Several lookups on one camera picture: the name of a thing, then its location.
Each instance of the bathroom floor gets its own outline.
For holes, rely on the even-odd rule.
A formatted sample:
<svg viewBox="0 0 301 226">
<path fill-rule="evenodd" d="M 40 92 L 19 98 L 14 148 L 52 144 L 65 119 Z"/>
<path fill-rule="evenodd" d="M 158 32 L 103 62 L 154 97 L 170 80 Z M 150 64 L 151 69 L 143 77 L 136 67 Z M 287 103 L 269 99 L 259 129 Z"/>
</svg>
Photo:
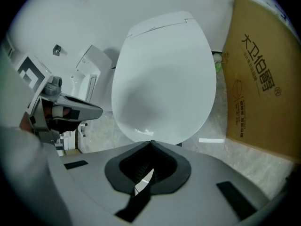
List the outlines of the bathroom floor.
<svg viewBox="0 0 301 226">
<path fill-rule="evenodd" d="M 216 157 L 255 183 L 272 199 L 282 188 L 293 163 L 226 139 L 227 92 L 223 71 L 217 74 L 216 96 L 211 113 L 183 148 Z M 86 137 L 81 137 L 79 149 L 83 153 L 98 152 L 131 144 L 116 124 L 112 112 L 104 112 L 90 121 Z"/>
</svg>

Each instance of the toilet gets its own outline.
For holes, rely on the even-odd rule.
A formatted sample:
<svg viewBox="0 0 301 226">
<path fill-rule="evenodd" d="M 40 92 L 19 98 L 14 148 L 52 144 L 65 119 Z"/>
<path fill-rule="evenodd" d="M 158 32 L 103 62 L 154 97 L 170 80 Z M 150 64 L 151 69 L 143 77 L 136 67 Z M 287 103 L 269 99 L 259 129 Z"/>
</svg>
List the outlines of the toilet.
<svg viewBox="0 0 301 226">
<path fill-rule="evenodd" d="M 71 95 L 112 111 L 111 90 L 114 70 L 111 59 L 96 45 L 91 45 L 79 55 L 75 72 L 70 76 Z"/>
<path fill-rule="evenodd" d="M 112 111 L 134 142 L 170 144 L 205 123 L 216 91 L 207 39 L 189 12 L 161 15 L 130 29 L 113 78 Z"/>
</svg>

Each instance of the toilet lid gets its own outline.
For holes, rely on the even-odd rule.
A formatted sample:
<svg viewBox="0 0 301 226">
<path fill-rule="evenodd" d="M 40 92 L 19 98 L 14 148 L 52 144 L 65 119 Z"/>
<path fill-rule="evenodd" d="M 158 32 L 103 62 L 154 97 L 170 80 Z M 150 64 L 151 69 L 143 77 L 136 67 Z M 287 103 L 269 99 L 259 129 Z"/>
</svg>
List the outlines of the toilet lid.
<svg viewBox="0 0 301 226">
<path fill-rule="evenodd" d="M 114 118 L 134 142 L 178 144 L 205 123 L 215 90 L 212 53 L 196 20 L 162 15 L 128 33 L 113 79 Z"/>
</svg>

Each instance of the cardboard box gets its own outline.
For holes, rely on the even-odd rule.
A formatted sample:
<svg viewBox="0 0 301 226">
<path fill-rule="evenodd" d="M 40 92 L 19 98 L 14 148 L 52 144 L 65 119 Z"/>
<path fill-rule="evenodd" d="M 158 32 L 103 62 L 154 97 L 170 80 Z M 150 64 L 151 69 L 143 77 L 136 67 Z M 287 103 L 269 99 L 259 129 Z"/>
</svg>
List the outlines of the cardboard box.
<svg viewBox="0 0 301 226">
<path fill-rule="evenodd" d="M 301 48 L 278 17 L 235 0 L 223 49 L 227 137 L 283 158 L 301 159 Z"/>
</svg>

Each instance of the black strip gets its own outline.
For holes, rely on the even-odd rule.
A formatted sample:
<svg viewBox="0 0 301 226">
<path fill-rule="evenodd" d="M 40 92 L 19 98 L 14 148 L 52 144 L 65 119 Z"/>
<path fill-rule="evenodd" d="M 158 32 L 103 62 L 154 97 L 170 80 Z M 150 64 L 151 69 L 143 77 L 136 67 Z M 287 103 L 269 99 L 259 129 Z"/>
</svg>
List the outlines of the black strip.
<svg viewBox="0 0 301 226">
<path fill-rule="evenodd" d="M 64 143 L 64 139 L 60 139 L 61 143 L 63 144 L 63 150 L 65 150 L 65 143 Z"/>
<path fill-rule="evenodd" d="M 66 164 L 64 164 L 64 166 L 67 170 L 69 170 L 69 169 L 78 168 L 78 167 L 81 167 L 81 166 L 84 166 L 84 165 L 87 165 L 87 164 L 88 163 L 86 161 L 82 160 L 82 161 L 75 161 L 75 162 L 66 163 Z"/>
<path fill-rule="evenodd" d="M 75 130 L 75 149 L 79 150 L 79 130 L 78 129 Z"/>
<path fill-rule="evenodd" d="M 240 220 L 244 220 L 256 212 L 256 209 L 247 201 L 240 191 L 234 187 L 231 182 L 222 182 L 216 185 L 227 199 L 232 209 L 236 212 Z"/>
<path fill-rule="evenodd" d="M 136 196 L 132 196 L 130 198 L 124 209 L 120 210 L 115 215 L 129 223 L 133 222 L 151 200 L 150 190 L 152 183 L 154 183 L 154 177 L 150 179 L 150 182 L 142 191 L 140 191 Z"/>
</svg>

